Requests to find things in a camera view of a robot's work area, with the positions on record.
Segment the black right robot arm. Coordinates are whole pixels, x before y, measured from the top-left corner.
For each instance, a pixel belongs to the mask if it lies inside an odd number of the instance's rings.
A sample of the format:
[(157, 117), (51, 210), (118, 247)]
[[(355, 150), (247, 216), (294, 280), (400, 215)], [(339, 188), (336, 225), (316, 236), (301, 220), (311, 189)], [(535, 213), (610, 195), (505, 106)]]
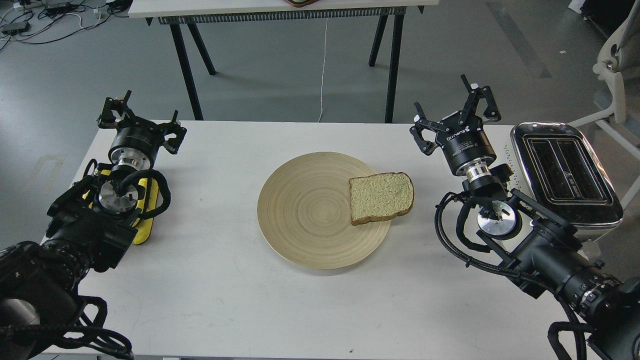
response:
[(489, 86), (473, 86), (464, 107), (439, 121), (414, 103), (410, 128), (420, 151), (440, 148), (462, 192), (446, 193), (436, 206), (434, 227), (446, 250), (467, 267), (508, 278), (537, 299), (549, 292), (567, 321), (553, 322), (547, 338), (559, 360), (570, 354), (559, 339), (574, 336), (576, 357), (591, 348), (604, 360), (639, 358), (639, 278), (621, 281), (603, 262), (580, 255), (580, 227), (604, 228), (622, 217), (622, 206), (592, 146), (564, 123), (525, 122), (512, 129), (519, 166), (533, 196), (510, 189), (514, 171), (493, 166), (498, 155), (483, 126), (501, 120)]

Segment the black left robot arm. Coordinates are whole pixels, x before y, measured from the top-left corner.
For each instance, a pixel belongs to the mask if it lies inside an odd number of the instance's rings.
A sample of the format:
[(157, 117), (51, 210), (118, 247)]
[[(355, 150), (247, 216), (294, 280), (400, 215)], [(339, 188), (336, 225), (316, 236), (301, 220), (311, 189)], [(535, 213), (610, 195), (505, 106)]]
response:
[(109, 161), (92, 159), (51, 204), (45, 241), (1, 251), (3, 360), (27, 360), (51, 346), (134, 358), (130, 340), (105, 328), (106, 301), (80, 295), (79, 284), (89, 271), (114, 269), (132, 244), (148, 239), (171, 202), (165, 176), (153, 168), (158, 151), (178, 153), (187, 130), (176, 113), (165, 123), (135, 115), (130, 95), (105, 99), (96, 121), (116, 130)]

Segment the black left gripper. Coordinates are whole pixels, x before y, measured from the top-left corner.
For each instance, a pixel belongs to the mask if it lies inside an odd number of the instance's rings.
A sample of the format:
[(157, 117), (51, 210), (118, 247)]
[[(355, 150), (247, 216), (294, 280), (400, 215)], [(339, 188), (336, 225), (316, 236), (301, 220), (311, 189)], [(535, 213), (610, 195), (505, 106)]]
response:
[(128, 89), (123, 97), (105, 98), (97, 125), (100, 129), (118, 130), (109, 150), (109, 160), (114, 166), (149, 170), (154, 167), (161, 147), (172, 155), (178, 153), (187, 129), (178, 121), (179, 111), (174, 111), (171, 120), (162, 124), (142, 118), (134, 120), (134, 112), (128, 106), (131, 94)]

